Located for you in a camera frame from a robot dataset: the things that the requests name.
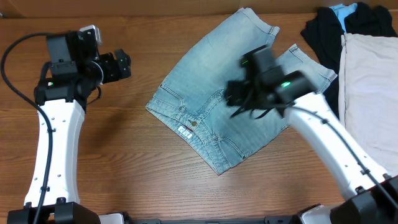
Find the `beige cloth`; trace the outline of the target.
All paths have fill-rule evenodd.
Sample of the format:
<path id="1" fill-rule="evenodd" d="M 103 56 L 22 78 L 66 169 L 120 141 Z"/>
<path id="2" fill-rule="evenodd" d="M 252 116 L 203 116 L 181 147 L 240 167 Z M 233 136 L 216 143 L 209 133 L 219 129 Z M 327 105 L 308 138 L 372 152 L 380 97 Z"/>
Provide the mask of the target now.
<path id="1" fill-rule="evenodd" d="M 345 33 L 338 73 L 340 122 L 397 175 L 397 38 Z"/>

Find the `light blue shirt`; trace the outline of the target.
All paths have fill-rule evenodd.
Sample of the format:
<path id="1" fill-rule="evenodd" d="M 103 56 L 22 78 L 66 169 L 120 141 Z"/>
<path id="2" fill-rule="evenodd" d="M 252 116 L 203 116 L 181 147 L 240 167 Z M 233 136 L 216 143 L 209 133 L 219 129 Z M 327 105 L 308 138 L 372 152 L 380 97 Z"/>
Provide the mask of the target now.
<path id="1" fill-rule="evenodd" d="M 352 3 L 348 6 L 344 4 L 338 4 L 335 6 L 330 6 L 330 9 L 335 13 L 335 16 L 338 18 L 338 21 L 341 24 L 343 32 L 346 32 L 345 26 L 345 18 L 348 17 L 350 14 L 354 13 L 357 10 L 358 4 Z"/>

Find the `black garment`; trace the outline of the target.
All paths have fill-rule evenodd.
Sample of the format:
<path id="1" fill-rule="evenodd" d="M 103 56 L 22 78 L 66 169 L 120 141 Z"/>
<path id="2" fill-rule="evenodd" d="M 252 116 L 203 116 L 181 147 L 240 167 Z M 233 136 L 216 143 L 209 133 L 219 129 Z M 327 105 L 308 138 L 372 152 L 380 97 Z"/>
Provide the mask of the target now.
<path id="1" fill-rule="evenodd" d="M 376 37 L 397 37 L 392 26 L 392 16 L 383 6 L 370 7 L 356 2 L 357 10 L 345 18 L 346 32 L 343 32 L 338 18 L 330 7 L 320 7 L 314 19 L 306 22 L 300 32 L 313 49 L 319 62 L 338 73 L 341 58 L 341 36 L 345 33 L 371 35 Z"/>

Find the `light blue denim shorts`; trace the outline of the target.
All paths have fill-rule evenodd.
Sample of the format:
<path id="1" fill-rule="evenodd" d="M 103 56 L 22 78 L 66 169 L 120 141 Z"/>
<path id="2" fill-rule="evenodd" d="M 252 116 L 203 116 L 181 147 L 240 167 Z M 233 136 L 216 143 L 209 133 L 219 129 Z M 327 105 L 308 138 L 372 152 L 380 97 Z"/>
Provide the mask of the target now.
<path id="1" fill-rule="evenodd" d="M 146 104 L 217 174 L 237 166 L 288 126 L 276 110 L 235 115 L 224 100 L 227 82 L 244 77 L 239 59 L 272 45 L 278 33 L 252 9 L 239 9 L 182 57 Z"/>

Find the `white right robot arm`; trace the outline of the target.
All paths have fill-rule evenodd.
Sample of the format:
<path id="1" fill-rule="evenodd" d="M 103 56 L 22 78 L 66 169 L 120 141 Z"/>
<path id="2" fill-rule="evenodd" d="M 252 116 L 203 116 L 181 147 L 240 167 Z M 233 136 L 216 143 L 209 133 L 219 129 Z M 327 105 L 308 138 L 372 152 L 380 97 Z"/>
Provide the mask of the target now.
<path id="1" fill-rule="evenodd" d="M 231 80 L 224 98 L 235 115 L 276 109 L 313 147 L 338 184 L 344 202 L 316 204 L 265 223 L 397 224 L 397 177 L 375 162 L 331 112 L 325 97 L 300 71 L 286 74 L 271 48 L 243 55 L 244 80 Z"/>

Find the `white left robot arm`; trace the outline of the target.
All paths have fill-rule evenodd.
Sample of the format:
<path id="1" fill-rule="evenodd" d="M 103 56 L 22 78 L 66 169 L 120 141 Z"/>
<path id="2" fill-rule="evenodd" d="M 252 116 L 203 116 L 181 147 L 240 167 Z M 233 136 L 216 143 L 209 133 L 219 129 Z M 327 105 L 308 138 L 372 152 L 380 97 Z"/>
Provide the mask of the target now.
<path id="1" fill-rule="evenodd" d="M 102 84 L 129 78 L 131 59 L 121 49 L 100 54 L 96 26 L 47 33 L 45 38 L 50 59 L 29 101 L 40 124 L 34 174 L 23 208 L 10 211 L 7 222 L 130 223 L 126 212 L 99 215 L 80 203 L 76 168 L 90 95 Z"/>

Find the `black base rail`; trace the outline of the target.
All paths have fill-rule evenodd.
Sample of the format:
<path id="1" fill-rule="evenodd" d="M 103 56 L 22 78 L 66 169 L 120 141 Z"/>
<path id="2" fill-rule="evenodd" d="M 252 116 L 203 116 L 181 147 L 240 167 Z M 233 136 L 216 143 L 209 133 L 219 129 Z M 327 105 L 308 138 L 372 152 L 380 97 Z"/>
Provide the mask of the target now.
<path id="1" fill-rule="evenodd" d="M 127 212 L 99 216 L 101 224 L 302 224 L 298 215 L 269 216 L 264 218 L 207 219 L 207 220 L 160 220 L 133 219 Z"/>

